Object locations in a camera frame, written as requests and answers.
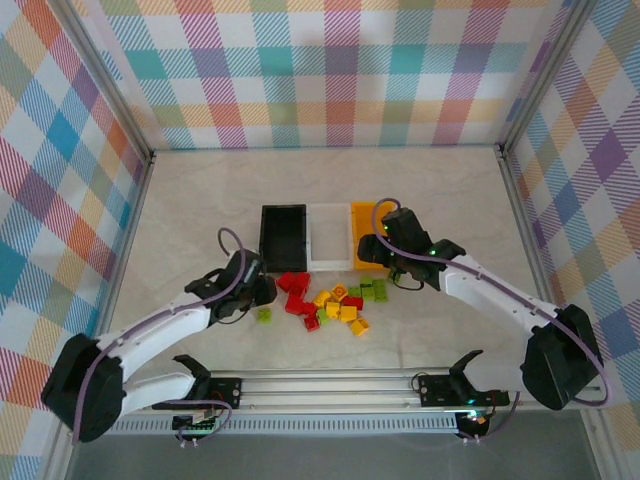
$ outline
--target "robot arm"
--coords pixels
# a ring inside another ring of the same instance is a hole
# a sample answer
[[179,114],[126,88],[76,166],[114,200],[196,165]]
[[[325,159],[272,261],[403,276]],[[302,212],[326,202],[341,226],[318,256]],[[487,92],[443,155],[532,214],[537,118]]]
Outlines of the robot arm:
[[[188,355],[175,357],[159,375],[135,380],[131,377],[142,365],[183,338],[209,328],[238,310],[246,312],[275,300],[275,281],[263,274],[260,256],[248,250],[244,250],[244,255],[242,275],[241,254],[236,252],[226,268],[191,282],[184,294],[127,329],[95,339],[84,334],[69,339],[45,384],[41,395],[43,403],[73,428],[81,384],[99,356],[103,358],[95,367],[83,402],[81,441],[98,438],[122,415],[149,405],[167,400],[211,398],[209,371]],[[240,281],[223,297],[201,306],[180,308],[224,292],[236,278]]]
[[382,224],[388,235],[382,240],[409,253],[409,258],[395,254],[373,234],[360,240],[361,260],[382,264],[394,274],[409,273],[415,280],[462,300],[509,330],[522,345],[519,366],[492,364],[481,350],[457,362],[450,369],[449,383],[461,403],[472,403],[487,390],[526,389],[546,407],[560,410],[598,375],[575,341],[553,324],[561,323],[571,330],[601,364],[591,322],[583,310],[575,305],[561,309],[527,295],[487,271],[450,240],[433,243],[408,208],[390,212]]

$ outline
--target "plaid backdrop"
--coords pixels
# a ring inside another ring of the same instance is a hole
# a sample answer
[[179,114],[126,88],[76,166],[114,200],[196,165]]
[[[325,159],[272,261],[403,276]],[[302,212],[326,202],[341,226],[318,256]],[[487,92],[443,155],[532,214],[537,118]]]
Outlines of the plaid backdrop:
[[188,149],[493,144],[561,2],[74,3],[153,143]]
[[0,1],[0,479],[35,478],[40,392],[91,333],[142,161],[45,0]]
[[597,319],[640,472],[640,1],[600,0],[516,148],[554,294]]

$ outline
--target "red lego brick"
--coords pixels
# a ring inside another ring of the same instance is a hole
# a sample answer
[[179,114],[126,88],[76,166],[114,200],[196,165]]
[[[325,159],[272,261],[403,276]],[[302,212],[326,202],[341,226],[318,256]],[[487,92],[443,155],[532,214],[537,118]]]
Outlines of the red lego brick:
[[307,328],[308,332],[313,332],[320,328],[320,323],[315,316],[308,316],[304,319],[304,326]]
[[296,277],[295,283],[291,286],[291,294],[304,298],[309,291],[309,285],[311,285],[311,275],[301,273]]
[[315,304],[313,303],[308,303],[305,302],[303,304],[303,310],[302,310],[302,314],[306,315],[306,316],[316,316],[316,312],[318,311],[318,307],[315,306]]
[[288,292],[291,290],[291,287],[296,283],[296,274],[292,272],[285,273],[282,277],[278,279],[278,286]]
[[342,299],[342,305],[345,307],[356,307],[358,311],[364,307],[364,299],[354,297],[344,297]]
[[284,311],[292,315],[302,315],[304,313],[304,301],[295,295],[289,295]]

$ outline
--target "green lego brick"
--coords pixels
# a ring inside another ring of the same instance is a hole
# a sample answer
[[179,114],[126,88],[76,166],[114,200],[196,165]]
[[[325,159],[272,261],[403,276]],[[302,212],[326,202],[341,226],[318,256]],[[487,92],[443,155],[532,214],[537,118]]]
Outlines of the green lego brick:
[[318,323],[320,325],[326,325],[331,321],[329,315],[327,315],[327,311],[324,308],[319,308],[316,311],[316,318],[318,319]]
[[376,299],[376,293],[373,290],[373,287],[361,287],[362,290],[362,298],[367,302],[373,302]]
[[373,291],[376,303],[386,303],[389,301],[387,298],[387,285],[382,278],[376,278],[373,281]]
[[271,309],[261,308],[258,310],[258,322],[259,323],[271,323]]
[[362,298],[362,290],[360,290],[360,285],[357,287],[349,287],[349,296],[351,298]]

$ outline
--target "marble surface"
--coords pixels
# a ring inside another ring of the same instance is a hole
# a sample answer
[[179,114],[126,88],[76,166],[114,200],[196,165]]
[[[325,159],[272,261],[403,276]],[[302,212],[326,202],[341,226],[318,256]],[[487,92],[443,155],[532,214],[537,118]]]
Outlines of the marble surface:
[[[491,148],[398,148],[161,152],[136,233],[112,329],[168,303],[189,281],[226,264],[217,229],[257,249],[261,205],[398,198],[432,239],[449,238],[486,268],[535,293]],[[310,297],[359,273],[313,275]],[[190,353],[212,370],[449,366],[473,349],[510,354],[514,340],[459,300],[389,285],[389,303],[365,305],[371,330],[355,337],[333,321],[308,333],[284,312],[216,325],[164,354]]]

